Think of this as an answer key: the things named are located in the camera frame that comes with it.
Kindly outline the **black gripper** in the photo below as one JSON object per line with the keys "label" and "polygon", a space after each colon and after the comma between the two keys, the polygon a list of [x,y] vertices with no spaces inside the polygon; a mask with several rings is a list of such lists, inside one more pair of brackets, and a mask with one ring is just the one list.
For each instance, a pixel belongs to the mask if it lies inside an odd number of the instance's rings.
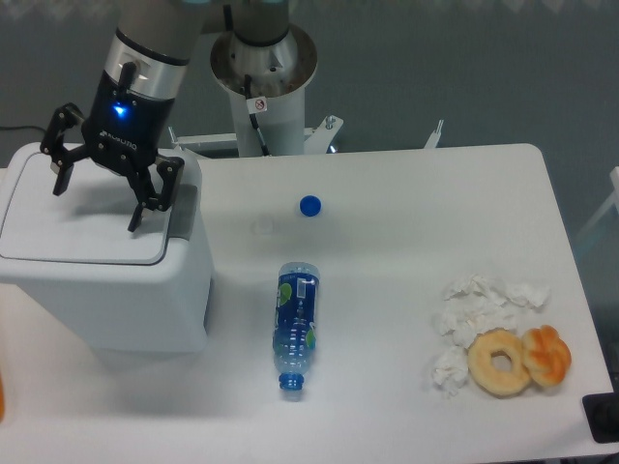
{"label": "black gripper", "polygon": [[[123,94],[118,84],[103,73],[86,120],[79,108],[68,102],[56,108],[44,131],[40,151],[50,156],[50,168],[56,174],[52,193],[63,194],[74,165],[88,158],[119,175],[129,175],[137,202],[128,226],[130,232],[136,231],[146,210],[167,211],[175,202],[185,167],[182,158],[158,153],[173,104],[174,100]],[[81,124],[84,145],[69,150],[64,144],[65,132]],[[156,191],[151,178],[149,167],[153,164],[162,181],[160,191]]]}

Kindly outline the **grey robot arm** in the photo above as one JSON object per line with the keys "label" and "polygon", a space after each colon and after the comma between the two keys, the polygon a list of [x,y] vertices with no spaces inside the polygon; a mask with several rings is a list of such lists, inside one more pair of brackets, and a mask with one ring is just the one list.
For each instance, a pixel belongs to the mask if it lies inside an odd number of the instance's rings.
{"label": "grey robot arm", "polygon": [[58,107],[40,146],[63,194],[74,165],[85,159],[128,180],[136,198],[133,232],[145,211],[167,211],[184,161],[159,153],[158,142],[198,38],[223,30],[250,45],[273,45],[289,29],[285,1],[125,1],[88,115]]}

